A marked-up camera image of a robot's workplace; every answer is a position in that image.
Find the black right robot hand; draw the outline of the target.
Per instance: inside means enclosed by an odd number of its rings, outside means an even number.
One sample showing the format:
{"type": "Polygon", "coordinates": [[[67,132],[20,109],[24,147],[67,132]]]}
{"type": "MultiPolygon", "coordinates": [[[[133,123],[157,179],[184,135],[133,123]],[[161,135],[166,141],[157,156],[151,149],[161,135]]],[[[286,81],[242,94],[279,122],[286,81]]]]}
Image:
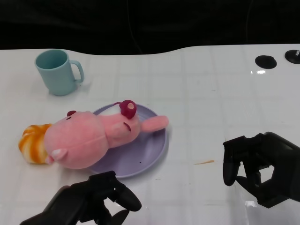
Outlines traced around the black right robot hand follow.
{"type": "Polygon", "coordinates": [[[300,200],[300,149],[279,135],[266,132],[223,143],[223,180],[238,182],[259,205],[271,208],[300,200]]]}

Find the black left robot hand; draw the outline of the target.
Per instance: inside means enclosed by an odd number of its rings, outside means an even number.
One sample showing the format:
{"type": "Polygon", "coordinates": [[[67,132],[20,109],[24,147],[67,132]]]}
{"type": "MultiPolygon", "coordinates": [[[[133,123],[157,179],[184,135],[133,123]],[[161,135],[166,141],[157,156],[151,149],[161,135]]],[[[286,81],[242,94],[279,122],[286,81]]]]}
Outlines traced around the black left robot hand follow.
{"type": "Polygon", "coordinates": [[[114,171],[95,174],[87,181],[63,186],[43,212],[23,225],[75,225],[94,221],[97,225],[121,225],[129,212],[139,211],[140,200],[114,171]]]}

